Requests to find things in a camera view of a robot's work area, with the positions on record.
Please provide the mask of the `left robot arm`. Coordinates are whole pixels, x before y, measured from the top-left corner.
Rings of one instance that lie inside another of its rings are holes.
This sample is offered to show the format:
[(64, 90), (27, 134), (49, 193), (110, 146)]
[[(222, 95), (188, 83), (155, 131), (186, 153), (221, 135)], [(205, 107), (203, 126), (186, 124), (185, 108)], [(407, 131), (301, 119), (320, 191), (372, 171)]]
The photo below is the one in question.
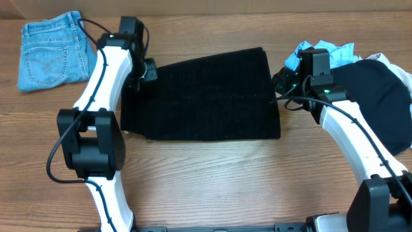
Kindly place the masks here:
[(91, 192), (100, 231), (138, 231), (121, 179), (126, 145), (115, 110), (123, 90), (139, 92), (158, 78), (154, 59), (145, 56), (149, 31), (136, 17), (123, 16), (117, 33), (105, 30), (94, 44), (96, 67), (73, 108), (58, 113), (60, 137), (46, 172), (54, 182), (62, 182), (51, 172), (52, 158), (62, 148), (67, 167), (77, 174), (74, 183), (85, 184)]

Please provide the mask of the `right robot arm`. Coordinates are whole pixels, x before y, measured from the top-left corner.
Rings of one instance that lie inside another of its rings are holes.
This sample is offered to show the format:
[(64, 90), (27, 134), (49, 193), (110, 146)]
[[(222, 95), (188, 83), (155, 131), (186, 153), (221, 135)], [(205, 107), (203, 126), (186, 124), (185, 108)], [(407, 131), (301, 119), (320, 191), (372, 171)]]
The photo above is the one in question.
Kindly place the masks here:
[(274, 231), (411, 231), (411, 173), (379, 141), (346, 87), (334, 83), (328, 51), (307, 48), (298, 58), (297, 73), (275, 77), (275, 87), (331, 135), (359, 188), (347, 212), (277, 223)]

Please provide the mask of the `black sparkly knit garment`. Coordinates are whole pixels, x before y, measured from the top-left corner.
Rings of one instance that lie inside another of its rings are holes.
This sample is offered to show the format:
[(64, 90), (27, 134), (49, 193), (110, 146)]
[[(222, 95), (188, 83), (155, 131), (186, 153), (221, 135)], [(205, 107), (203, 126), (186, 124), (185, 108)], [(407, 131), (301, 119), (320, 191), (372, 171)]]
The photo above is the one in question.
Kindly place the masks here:
[(278, 139), (266, 52), (251, 48), (162, 66), (122, 92), (120, 127), (150, 140)]

